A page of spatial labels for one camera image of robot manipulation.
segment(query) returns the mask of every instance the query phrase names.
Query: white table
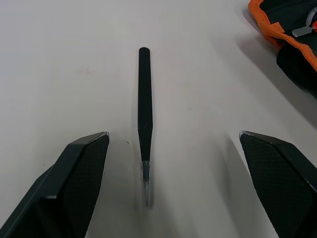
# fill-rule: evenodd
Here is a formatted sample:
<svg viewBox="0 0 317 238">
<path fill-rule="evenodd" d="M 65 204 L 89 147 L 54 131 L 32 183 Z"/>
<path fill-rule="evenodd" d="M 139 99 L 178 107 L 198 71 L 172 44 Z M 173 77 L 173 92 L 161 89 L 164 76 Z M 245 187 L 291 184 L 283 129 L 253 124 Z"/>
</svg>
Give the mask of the white table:
<svg viewBox="0 0 317 238">
<path fill-rule="evenodd" d="M 89 237 L 276 238 L 238 134 L 289 141 L 316 166 L 317 103 L 275 64 L 247 3 L 1 1 L 0 226 L 66 144 L 107 130 Z M 134 204 L 140 47 L 153 75 L 148 215 Z"/>
</svg>

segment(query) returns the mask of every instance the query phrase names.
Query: white surface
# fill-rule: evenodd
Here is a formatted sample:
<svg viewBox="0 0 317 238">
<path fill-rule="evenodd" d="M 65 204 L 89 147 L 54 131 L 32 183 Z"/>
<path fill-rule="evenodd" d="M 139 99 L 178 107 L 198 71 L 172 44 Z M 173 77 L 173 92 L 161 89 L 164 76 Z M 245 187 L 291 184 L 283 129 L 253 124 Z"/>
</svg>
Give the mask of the white surface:
<svg viewBox="0 0 317 238">
<path fill-rule="evenodd" d="M 287 140 L 316 166 L 317 106 L 277 67 L 245 18 L 247 3 L 1 1 L 0 225 L 66 144 L 107 130 L 90 238 L 276 238 L 238 134 Z M 155 116 L 148 215 L 134 205 L 144 46 L 151 49 Z"/>
</svg>

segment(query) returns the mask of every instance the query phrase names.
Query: orange trim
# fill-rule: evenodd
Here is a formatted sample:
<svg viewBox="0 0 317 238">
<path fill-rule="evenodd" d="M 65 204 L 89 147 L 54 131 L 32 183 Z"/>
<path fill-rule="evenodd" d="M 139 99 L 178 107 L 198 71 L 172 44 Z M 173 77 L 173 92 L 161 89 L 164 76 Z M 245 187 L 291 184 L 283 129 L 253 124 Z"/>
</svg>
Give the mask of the orange trim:
<svg viewBox="0 0 317 238">
<path fill-rule="evenodd" d="M 249 11 L 257 21 L 258 26 L 265 38 L 267 38 L 279 48 L 281 48 L 283 44 L 277 39 L 285 40 L 290 45 L 299 49 L 305 59 L 317 71 L 317 57 L 314 55 L 312 49 L 308 45 L 299 43 L 293 37 L 284 34 L 284 30 L 278 22 L 271 24 L 266 13 L 260 8 L 260 4 L 263 1 L 264 0 L 251 0 L 249 3 Z"/>
</svg>

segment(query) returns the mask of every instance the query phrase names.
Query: tool bag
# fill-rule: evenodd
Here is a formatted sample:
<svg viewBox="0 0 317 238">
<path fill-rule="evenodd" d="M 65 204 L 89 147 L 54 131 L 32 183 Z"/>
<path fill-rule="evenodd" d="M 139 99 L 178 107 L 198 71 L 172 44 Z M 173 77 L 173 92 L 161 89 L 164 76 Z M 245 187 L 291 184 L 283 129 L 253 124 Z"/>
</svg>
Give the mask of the tool bag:
<svg viewBox="0 0 317 238">
<path fill-rule="evenodd" d="M 249 11 L 264 37 L 279 49 L 278 66 L 295 84 L 313 94 L 317 92 L 317 30 L 313 26 L 317 14 L 312 13 L 315 7 L 317 0 L 251 0 L 249 3 Z M 311 28 L 311 32 L 294 36 L 301 28 Z"/>
</svg>

